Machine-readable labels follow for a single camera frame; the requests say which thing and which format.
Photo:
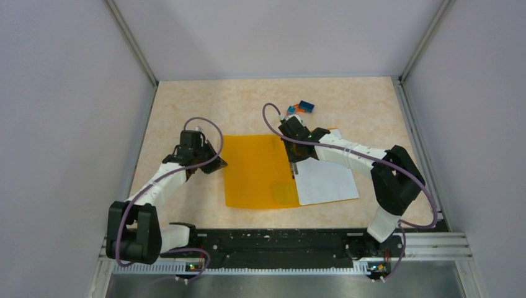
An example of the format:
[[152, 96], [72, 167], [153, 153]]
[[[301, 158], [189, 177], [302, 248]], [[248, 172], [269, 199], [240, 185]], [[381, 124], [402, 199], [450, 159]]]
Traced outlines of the orange plastic clip folder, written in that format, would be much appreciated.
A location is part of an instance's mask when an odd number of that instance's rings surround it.
[[225, 201], [241, 209], [288, 209], [299, 205], [292, 164], [276, 135], [226, 135], [222, 158]]

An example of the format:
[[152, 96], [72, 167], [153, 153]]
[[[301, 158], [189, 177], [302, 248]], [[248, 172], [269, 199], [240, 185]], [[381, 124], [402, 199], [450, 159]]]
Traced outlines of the white paper sheets stack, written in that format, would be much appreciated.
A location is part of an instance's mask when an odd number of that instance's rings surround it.
[[292, 164], [299, 205], [355, 200], [359, 192], [351, 169], [308, 158]]

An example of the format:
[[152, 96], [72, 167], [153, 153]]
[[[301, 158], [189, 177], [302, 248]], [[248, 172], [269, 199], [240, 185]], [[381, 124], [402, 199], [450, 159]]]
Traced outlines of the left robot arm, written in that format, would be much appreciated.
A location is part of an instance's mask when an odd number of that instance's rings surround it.
[[227, 166], [209, 140], [198, 130], [184, 130], [180, 143], [161, 162], [154, 176], [125, 201], [113, 202], [108, 211], [107, 257], [128, 263], [153, 264], [175, 248], [183, 256], [196, 254], [195, 226], [172, 223], [161, 228], [158, 209], [197, 171], [210, 174]]

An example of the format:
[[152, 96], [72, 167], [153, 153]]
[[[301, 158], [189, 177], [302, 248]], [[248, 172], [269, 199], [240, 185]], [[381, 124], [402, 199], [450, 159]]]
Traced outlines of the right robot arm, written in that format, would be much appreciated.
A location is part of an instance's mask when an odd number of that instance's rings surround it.
[[292, 163], [314, 159], [344, 166], [371, 179], [378, 208], [367, 227], [365, 251], [380, 256], [403, 214], [426, 188], [408, 151], [395, 145], [377, 149], [344, 140], [328, 129], [309, 130], [298, 115], [281, 116], [278, 127]]

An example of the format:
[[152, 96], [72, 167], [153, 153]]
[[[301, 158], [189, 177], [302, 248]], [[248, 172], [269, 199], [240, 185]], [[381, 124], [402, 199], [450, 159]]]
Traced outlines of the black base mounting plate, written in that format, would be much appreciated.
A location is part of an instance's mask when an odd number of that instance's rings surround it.
[[162, 259], [209, 254], [209, 269], [351, 268], [358, 261], [394, 261], [402, 239], [379, 243], [364, 228], [197, 229], [189, 251], [163, 253]]

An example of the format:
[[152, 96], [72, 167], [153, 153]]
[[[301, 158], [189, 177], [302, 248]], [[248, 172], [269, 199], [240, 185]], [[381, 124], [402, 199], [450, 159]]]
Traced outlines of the dark blue toy brick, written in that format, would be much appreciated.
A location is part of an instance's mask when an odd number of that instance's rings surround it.
[[314, 110], [314, 107], [315, 107], [314, 104], [309, 103], [307, 101], [300, 101], [298, 104], [299, 110], [302, 110], [303, 112], [306, 112], [306, 113], [312, 113]]

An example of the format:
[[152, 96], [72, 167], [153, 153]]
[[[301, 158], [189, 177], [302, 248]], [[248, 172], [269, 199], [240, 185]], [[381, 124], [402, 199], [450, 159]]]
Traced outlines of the right aluminium frame post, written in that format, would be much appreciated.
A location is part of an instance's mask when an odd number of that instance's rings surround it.
[[455, 0], [443, 0], [440, 3], [440, 6], [438, 7], [428, 27], [426, 28], [424, 35], [422, 36], [419, 43], [417, 44], [417, 47], [414, 50], [413, 54], [411, 55], [407, 65], [405, 66], [403, 72], [398, 77], [401, 84], [404, 84], [412, 75], [412, 72], [414, 71], [416, 65], [418, 64], [419, 60], [422, 58], [427, 47], [429, 46], [432, 39], [434, 38], [434, 35], [437, 33], [445, 16], [448, 14], [449, 10], [452, 8], [454, 4], [455, 4]]

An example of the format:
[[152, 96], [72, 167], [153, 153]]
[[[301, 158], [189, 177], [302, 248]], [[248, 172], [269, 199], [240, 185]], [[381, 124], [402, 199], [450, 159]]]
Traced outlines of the aluminium front rail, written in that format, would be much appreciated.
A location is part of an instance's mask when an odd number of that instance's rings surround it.
[[378, 243], [362, 229], [209, 229], [198, 230], [188, 245], [213, 260], [245, 253], [289, 253], [351, 260], [462, 260], [473, 254], [462, 233], [400, 230]]

